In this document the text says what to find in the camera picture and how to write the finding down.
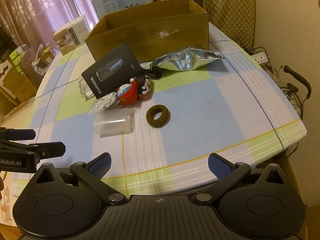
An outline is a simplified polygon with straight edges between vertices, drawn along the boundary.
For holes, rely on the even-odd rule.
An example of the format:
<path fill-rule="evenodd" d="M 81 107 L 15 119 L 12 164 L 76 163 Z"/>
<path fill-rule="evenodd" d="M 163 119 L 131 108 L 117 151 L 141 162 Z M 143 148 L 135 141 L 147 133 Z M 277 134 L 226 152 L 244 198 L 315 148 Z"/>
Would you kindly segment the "person's left hand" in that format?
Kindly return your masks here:
<path fill-rule="evenodd" d="M 2 200 L 1 191 L 3 190 L 4 190 L 4 183 L 3 183 L 3 179 L 0 177 L 0 200 Z"/>

